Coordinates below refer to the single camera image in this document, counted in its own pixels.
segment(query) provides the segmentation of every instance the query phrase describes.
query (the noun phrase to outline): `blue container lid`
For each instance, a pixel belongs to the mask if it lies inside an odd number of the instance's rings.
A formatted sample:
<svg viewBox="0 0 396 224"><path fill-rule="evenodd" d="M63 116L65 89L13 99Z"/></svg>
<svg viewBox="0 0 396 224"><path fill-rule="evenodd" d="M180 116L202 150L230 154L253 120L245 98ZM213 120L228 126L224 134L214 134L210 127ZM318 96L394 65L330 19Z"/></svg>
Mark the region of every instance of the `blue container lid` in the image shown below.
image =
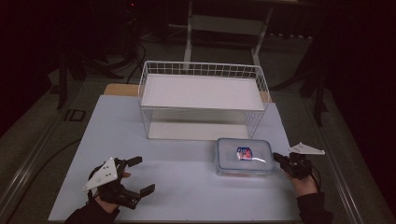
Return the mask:
<svg viewBox="0 0 396 224"><path fill-rule="evenodd" d="M239 147L248 147L253 158L265 160L244 160L237 156ZM217 142L216 164L223 173L269 175L275 169L270 144L265 140L220 138Z"/></svg>

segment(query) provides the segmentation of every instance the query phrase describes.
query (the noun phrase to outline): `gray floor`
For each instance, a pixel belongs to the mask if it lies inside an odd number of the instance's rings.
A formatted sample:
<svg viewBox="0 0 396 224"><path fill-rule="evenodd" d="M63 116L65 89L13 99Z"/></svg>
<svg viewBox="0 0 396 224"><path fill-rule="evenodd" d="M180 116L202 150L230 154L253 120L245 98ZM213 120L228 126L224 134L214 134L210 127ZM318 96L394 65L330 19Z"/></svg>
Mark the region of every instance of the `gray floor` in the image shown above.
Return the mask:
<svg viewBox="0 0 396 224"><path fill-rule="evenodd" d="M183 61L185 46L177 38L167 43L146 39L141 44L147 51L145 60ZM309 44L309 39L266 37L260 59L269 86L293 75ZM252 64L249 49L224 46L194 46L191 60L204 63ZM26 192L9 223L48 223L51 207L78 148L78 142L66 146L84 134L96 101L106 85L125 82L132 68L134 66L118 72L125 77L123 80L108 79L95 74L90 74L84 82L69 78L69 100L63 110L56 109L57 95L47 93L0 139L1 189L7 189L16 173L26 174L26 177L33 179L38 168L64 148L40 170L34 182L25 187L29 188L27 191L6 190L13 193L8 208L16 207L17 200ZM56 83L57 71L49 76ZM303 142L327 151L326 156L311 156L310 159L321 172L322 189L327 195L325 206L334 213L333 223L396 223L370 176L331 93L325 92L324 102L329 112L322 114L323 127L319 128L312 117L314 99L303 99L298 94L301 84L296 83L282 91L271 92L271 95L280 112L290 145ZM64 120L67 109L85 111L85 119ZM32 151L40 151L36 162L24 163ZM35 171L19 170L24 164L24 167ZM6 198L7 195L3 195L1 204L4 204Z"/></svg>

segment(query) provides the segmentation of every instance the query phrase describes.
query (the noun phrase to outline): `wire rack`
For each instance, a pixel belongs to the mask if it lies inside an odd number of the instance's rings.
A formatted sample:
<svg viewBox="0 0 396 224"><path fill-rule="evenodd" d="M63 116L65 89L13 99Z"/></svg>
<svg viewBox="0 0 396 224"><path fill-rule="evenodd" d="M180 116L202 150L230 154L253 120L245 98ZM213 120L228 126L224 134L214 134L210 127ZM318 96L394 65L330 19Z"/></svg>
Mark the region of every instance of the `wire rack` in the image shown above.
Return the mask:
<svg viewBox="0 0 396 224"><path fill-rule="evenodd" d="M149 74L156 75L188 75L188 76L200 76L200 77L232 77L232 78L249 78L254 79L260 96L263 102L264 111L268 103L271 102L270 94L268 91L268 87L265 81L264 74L262 72L262 68L255 65L244 65L244 64L229 64L229 63L184 63L184 62L159 62L159 61L147 61L145 62L140 84L138 90L139 103L145 94L146 83ZM150 124L153 121L153 112L155 109L152 108L144 108L141 106L141 112L145 124L146 133L149 136ZM169 112L165 112L168 114L172 113L182 113L184 115L191 115L192 117L196 117L196 114L205 114L207 117L211 116L210 110L205 110L204 108L199 112L183 110L180 108L172 108ZM234 112L231 111L222 111L225 117L226 115L231 115ZM259 125L262 116L264 114L263 111L243 111L244 123L247 128L247 137L252 138L255 133L257 126Z"/></svg>

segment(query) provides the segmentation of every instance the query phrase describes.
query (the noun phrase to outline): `white tabletop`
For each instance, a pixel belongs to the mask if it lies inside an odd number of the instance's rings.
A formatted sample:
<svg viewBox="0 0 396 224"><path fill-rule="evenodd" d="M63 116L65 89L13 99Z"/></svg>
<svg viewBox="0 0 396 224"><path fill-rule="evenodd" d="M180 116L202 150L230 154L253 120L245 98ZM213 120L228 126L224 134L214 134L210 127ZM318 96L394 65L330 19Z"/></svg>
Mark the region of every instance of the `white tabletop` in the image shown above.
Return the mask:
<svg viewBox="0 0 396 224"><path fill-rule="evenodd" d="M289 154L289 143L275 104L269 104L254 138L268 141L274 152ZM50 221L64 221L87 202L82 187L98 165L110 157L143 162L127 168L123 179L133 191L155 184L135 210L122 207L117 221L128 222L264 222L300 220L293 188L276 165L272 175L218 176L215 141L148 140L137 98L102 95L58 198Z"/></svg>

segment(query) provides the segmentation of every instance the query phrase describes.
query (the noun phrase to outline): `black sleeve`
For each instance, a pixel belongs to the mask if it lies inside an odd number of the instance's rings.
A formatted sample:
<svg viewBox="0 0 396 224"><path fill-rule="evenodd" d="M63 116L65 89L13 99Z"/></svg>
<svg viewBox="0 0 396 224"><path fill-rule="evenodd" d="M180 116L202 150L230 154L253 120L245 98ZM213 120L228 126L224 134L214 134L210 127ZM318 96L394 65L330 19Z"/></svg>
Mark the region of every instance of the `black sleeve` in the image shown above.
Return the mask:
<svg viewBox="0 0 396 224"><path fill-rule="evenodd" d="M304 224L330 224L332 213L324 209L324 193L307 194L297 198Z"/></svg>
<svg viewBox="0 0 396 224"><path fill-rule="evenodd" d="M111 224L120 210L106 212L95 200L76 210L64 224Z"/></svg>

